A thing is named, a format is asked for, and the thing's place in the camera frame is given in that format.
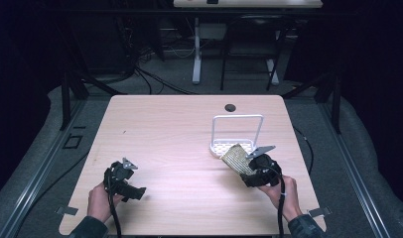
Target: white desk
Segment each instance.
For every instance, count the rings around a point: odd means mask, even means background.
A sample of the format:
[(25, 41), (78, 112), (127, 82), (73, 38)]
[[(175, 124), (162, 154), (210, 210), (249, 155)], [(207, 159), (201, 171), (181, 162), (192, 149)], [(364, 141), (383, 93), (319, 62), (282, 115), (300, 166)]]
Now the white desk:
[[(206, 0), (174, 0), (177, 8), (321, 8), (321, 0), (218, 0), (218, 4), (207, 4)], [(195, 66), (193, 69), (193, 84), (199, 84), (202, 71), (202, 53), (200, 49), (200, 24), (195, 23)], [(273, 61), (267, 60), (269, 70)], [(273, 75), (272, 84), (279, 84), (277, 74)]]
[[(147, 190), (141, 200), (118, 205), (124, 235), (278, 234), (277, 210), (269, 198), (246, 187), (209, 150), (212, 118), (233, 114), (224, 110), (228, 103), (236, 106), (235, 114), (264, 116), (257, 145), (276, 146), (268, 155), (285, 175), (297, 180), (303, 212), (318, 208), (280, 96), (114, 96), (68, 205), (78, 212), (65, 215), (60, 232), (67, 235), (73, 230), (86, 215), (88, 192), (103, 180), (106, 168), (126, 157), (139, 167), (130, 183)], [(321, 217), (316, 221), (326, 229)], [(112, 218), (106, 224), (115, 234)], [(289, 233), (286, 222), (284, 227)]]

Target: human hand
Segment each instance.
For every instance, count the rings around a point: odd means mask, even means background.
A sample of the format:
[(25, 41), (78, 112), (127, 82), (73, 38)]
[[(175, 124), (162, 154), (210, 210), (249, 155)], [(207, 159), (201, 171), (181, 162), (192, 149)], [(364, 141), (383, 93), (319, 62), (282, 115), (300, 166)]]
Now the human hand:
[[(123, 197), (124, 196), (119, 194), (114, 195), (114, 205), (117, 206)], [(111, 216), (108, 192), (105, 191), (103, 183), (100, 183), (89, 192), (87, 215), (100, 220), (102, 223), (105, 223)]]
[[(283, 181), (285, 183), (286, 196), (282, 213), (285, 219), (290, 222), (295, 217), (302, 215), (303, 212), (301, 211), (300, 203), (298, 201), (297, 182), (293, 178), (286, 176), (283, 176)], [(258, 186), (258, 188), (269, 196), (276, 208), (279, 207), (279, 199), (281, 196), (280, 181), (279, 184), (275, 186), (262, 185)]]

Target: gold textured object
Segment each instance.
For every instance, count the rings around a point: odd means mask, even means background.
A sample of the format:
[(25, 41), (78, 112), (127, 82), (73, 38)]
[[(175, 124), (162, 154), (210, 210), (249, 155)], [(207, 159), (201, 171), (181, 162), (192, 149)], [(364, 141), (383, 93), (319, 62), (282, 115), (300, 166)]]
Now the gold textured object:
[(235, 144), (220, 159), (239, 175), (251, 176), (255, 171), (248, 166), (250, 160), (246, 159), (247, 155), (241, 145)]

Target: sleeve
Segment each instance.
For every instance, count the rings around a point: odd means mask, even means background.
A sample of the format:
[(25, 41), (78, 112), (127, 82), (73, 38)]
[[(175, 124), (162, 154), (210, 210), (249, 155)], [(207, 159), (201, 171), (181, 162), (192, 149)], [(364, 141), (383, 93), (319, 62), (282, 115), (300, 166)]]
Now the sleeve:
[(328, 235), (322, 230), (310, 215), (304, 214), (291, 220), (288, 228), (294, 238), (326, 238)]
[(100, 220), (91, 216), (84, 217), (71, 231), (69, 238), (102, 238), (108, 233), (108, 228)]

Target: black circular hole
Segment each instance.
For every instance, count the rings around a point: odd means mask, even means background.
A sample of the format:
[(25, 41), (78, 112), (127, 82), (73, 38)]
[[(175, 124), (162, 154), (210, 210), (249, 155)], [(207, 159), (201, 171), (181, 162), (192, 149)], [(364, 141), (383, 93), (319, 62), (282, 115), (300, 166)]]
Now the black circular hole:
[(228, 112), (233, 112), (233, 111), (236, 110), (236, 107), (233, 104), (226, 104), (225, 105), (225, 110), (228, 111)]

